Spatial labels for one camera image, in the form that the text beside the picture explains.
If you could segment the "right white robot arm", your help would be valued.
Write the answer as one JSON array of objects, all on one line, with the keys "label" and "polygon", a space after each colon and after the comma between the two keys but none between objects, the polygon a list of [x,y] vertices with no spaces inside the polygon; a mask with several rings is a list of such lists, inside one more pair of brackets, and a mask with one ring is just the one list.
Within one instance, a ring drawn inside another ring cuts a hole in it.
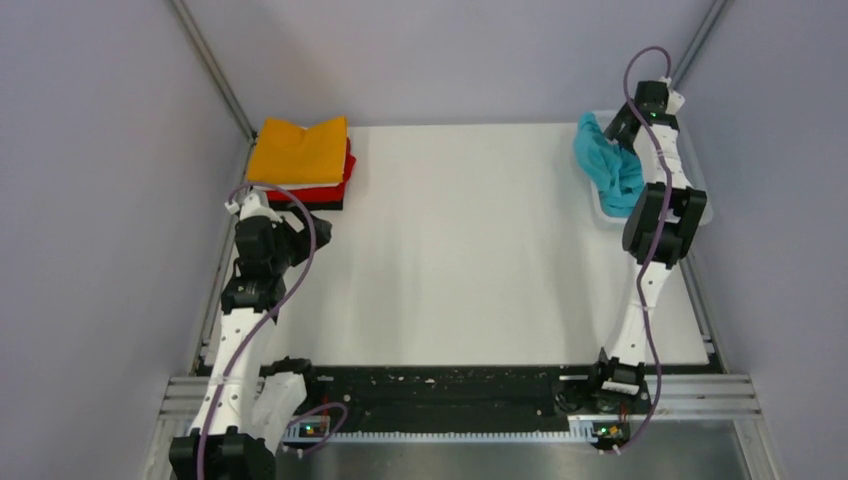
[{"label": "right white robot arm", "polygon": [[678,151],[676,115],[683,104],[669,78],[643,80],[603,131],[607,144],[638,157],[645,186],[622,233],[633,284],[586,385],[589,404],[600,412],[647,400],[650,317],[672,270],[687,256],[707,207],[706,192],[689,180]]}]

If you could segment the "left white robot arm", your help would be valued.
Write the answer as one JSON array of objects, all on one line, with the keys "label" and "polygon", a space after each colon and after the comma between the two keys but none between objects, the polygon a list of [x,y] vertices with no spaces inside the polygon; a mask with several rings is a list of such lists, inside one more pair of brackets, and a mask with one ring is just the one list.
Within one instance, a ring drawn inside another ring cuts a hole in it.
[{"label": "left white robot arm", "polygon": [[169,447],[178,479],[274,478],[289,420],[314,410],[321,397],[304,374],[286,367],[263,375],[262,362],[282,306],[331,240],[332,226],[291,198],[287,210],[301,223],[295,228],[260,190],[227,207],[237,221],[219,297],[218,349],[198,412]]}]

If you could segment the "cyan t shirt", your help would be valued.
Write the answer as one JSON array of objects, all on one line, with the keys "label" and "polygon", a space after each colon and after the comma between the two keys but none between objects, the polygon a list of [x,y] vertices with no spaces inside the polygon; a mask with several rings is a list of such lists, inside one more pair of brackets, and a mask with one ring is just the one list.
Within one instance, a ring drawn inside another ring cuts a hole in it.
[{"label": "cyan t shirt", "polygon": [[593,112],[578,120],[573,151],[577,165],[597,188],[601,211],[613,218],[627,218],[645,187],[639,158],[610,143]]}]

